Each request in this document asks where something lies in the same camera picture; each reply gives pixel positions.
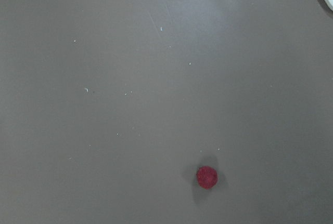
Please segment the red strawberry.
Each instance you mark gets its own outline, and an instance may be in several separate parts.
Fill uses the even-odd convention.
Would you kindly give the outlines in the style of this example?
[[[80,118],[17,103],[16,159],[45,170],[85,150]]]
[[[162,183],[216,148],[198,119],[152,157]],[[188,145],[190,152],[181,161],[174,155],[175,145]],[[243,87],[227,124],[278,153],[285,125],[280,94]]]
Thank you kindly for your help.
[[[218,182],[217,171],[210,166],[202,166],[196,172],[196,179],[198,185],[202,188],[209,190],[213,188]]]

